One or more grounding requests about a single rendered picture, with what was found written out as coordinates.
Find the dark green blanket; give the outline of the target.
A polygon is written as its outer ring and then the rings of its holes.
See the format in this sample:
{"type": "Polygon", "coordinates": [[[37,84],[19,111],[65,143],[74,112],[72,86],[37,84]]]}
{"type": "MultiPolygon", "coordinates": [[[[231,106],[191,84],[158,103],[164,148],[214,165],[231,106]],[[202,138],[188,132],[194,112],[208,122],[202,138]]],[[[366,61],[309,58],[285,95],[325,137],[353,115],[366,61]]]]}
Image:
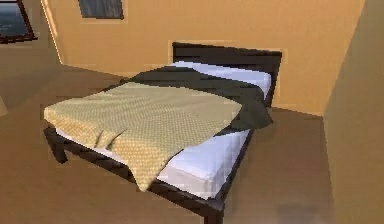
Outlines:
{"type": "Polygon", "coordinates": [[[264,103],[264,93],[254,84],[214,77],[192,68],[165,66],[145,71],[119,84],[135,82],[160,87],[186,87],[215,94],[242,105],[239,114],[217,136],[265,128],[273,123],[264,103]]]}

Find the dark wooden bed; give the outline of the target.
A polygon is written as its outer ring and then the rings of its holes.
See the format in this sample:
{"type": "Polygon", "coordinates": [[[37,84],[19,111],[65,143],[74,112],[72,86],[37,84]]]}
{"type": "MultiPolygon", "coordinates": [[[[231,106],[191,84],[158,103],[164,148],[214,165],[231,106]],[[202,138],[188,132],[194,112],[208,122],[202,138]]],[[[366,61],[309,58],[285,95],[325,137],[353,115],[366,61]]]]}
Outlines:
{"type": "MultiPolygon", "coordinates": [[[[281,52],[179,42],[174,42],[172,48],[173,60],[175,62],[184,60],[187,62],[214,64],[265,72],[270,79],[265,105],[269,107],[272,104],[282,59],[281,52]]],[[[60,136],[52,127],[46,128],[44,134],[52,154],[58,162],[66,162],[66,153],[71,152],[129,182],[134,181],[131,171],[123,163],[60,136]]],[[[247,134],[243,140],[237,144],[239,154],[235,157],[234,164],[230,166],[229,177],[226,178],[223,185],[219,188],[219,191],[215,193],[212,198],[200,199],[189,192],[179,190],[161,180],[154,181],[149,191],[200,215],[204,218],[204,224],[223,224],[225,200],[251,138],[252,135],[247,134]]]]}

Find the grey framed wall picture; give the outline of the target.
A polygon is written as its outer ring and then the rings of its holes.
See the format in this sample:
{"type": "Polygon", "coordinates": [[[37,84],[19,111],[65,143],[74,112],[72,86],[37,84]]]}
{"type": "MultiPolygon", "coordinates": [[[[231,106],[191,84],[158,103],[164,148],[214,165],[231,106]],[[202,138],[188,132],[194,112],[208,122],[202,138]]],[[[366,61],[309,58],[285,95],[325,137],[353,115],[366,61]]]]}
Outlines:
{"type": "Polygon", "coordinates": [[[81,16],[94,19],[124,18],[121,0],[78,0],[81,16]]]}

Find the beige patterned blanket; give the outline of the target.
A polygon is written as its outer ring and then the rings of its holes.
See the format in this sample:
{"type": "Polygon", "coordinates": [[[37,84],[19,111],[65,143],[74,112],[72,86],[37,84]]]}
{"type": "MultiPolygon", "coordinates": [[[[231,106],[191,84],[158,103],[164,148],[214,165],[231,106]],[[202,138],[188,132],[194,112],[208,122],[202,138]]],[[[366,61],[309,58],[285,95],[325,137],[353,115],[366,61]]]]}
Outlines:
{"type": "Polygon", "coordinates": [[[88,148],[119,155],[147,190],[168,161],[226,128],[241,105],[184,87],[128,82],[44,109],[44,119],[88,148]]]}

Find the dark framed window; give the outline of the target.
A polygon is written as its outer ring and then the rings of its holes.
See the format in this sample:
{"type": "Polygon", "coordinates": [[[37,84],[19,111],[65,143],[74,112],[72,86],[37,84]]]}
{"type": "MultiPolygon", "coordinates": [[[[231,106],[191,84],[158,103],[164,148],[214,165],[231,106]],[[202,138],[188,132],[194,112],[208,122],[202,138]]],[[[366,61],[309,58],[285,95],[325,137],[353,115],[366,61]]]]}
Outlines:
{"type": "Polygon", "coordinates": [[[22,0],[0,0],[0,44],[37,40],[22,0]]]}

